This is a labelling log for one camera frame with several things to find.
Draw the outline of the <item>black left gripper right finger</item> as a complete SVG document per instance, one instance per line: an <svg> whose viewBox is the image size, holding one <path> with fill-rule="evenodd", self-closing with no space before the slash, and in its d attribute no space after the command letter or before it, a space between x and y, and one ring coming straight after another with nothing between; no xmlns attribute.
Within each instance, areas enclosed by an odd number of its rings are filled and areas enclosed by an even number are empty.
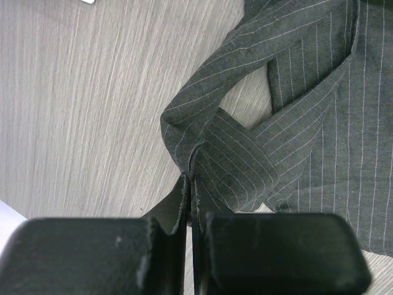
<svg viewBox="0 0 393 295"><path fill-rule="evenodd" d="M190 182L195 294L363 294L372 275L334 214L234 213Z"/></svg>

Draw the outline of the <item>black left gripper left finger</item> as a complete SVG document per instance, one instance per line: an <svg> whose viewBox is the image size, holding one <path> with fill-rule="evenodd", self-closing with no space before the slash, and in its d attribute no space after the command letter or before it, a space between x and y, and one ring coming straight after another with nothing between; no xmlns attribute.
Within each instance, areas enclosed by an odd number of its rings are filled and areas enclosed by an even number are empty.
<svg viewBox="0 0 393 295"><path fill-rule="evenodd" d="M1 254L2 294L182 294L188 179L140 218L36 218Z"/></svg>

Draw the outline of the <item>black pinstripe long sleeve shirt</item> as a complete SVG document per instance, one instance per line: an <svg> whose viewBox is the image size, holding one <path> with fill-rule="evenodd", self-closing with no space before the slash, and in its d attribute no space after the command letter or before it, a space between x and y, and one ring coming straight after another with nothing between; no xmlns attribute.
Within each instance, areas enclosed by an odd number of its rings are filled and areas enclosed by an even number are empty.
<svg viewBox="0 0 393 295"><path fill-rule="evenodd" d="M220 102L263 66L272 115L246 129ZM214 203L334 213L363 250L392 255L391 1L246 1L160 121Z"/></svg>

